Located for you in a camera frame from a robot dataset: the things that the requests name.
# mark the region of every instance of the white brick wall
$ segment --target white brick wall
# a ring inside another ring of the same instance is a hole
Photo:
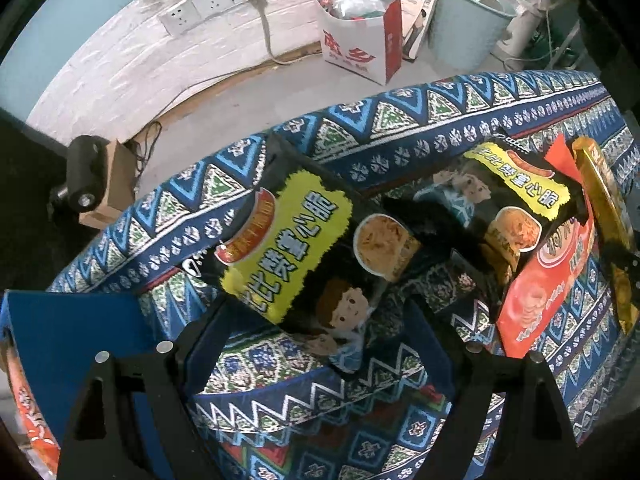
[[[178,1],[135,0],[113,16],[56,75],[28,124],[63,144],[82,134],[126,140],[188,86],[266,59],[260,20],[250,4],[172,38],[158,13]],[[318,39],[313,5],[269,0],[275,54]],[[200,89],[184,92],[175,103]]]

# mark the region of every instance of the cardboard box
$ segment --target cardboard box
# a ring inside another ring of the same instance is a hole
[[[104,229],[115,222],[133,204],[136,179],[136,157],[117,140],[106,146],[107,187],[97,207],[80,213],[78,221],[95,229]]]
[[[383,16],[340,20],[316,0],[322,57],[381,85],[402,63],[402,10],[400,0],[391,3]]]

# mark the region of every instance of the orange package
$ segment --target orange package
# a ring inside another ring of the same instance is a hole
[[[51,433],[24,376],[20,359],[15,348],[9,346],[6,353],[7,373],[11,382],[12,392],[18,406],[20,420],[27,431],[31,447],[37,453],[44,465],[53,474],[58,472],[60,448]]]
[[[563,136],[556,139],[545,160],[582,184],[582,176]],[[585,224],[580,225],[575,218],[563,223],[509,287],[496,324],[508,357],[524,357],[556,314],[587,263],[595,229],[591,203],[584,191],[583,195],[589,213]]]

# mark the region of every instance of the concrete floor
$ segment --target concrete floor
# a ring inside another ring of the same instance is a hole
[[[478,72],[502,70],[502,63],[489,56]],[[465,71],[437,62],[426,46],[414,63],[404,61],[386,86],[327,63],[321,56],[277,67],[202,102],[191,114],[163,127],[140,178],[139,194],[230,142],[283,121],[336,103],[460,73]]]

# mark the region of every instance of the wooden block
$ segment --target wooden block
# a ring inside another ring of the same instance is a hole
[[[107,186],[102,201],[94,210],[78,216],[81,224],[100,230],[115,222],[136,199],[133,192],[136,178],[135,155],[114,140],[107,144],[106,164]]]

